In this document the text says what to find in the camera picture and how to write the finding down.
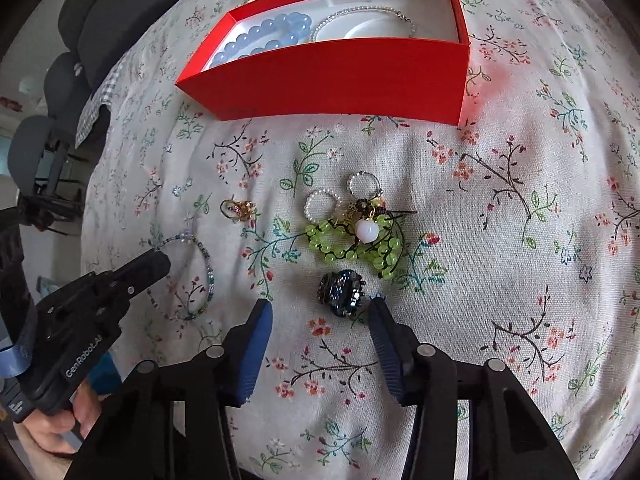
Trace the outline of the person's left hand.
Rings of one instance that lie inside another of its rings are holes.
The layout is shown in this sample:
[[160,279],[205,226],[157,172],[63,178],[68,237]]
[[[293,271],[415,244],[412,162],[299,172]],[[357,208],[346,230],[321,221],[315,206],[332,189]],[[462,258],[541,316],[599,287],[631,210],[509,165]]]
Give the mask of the person's left hand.
[[75,449],[64,436],[79,424],[81,437],[87,437],[101,412],[99,397],[85,379],[76,390],[70,411],[48,416],[35,410],[14,428],[26,432],[44,452],[70,455],[75,453]]

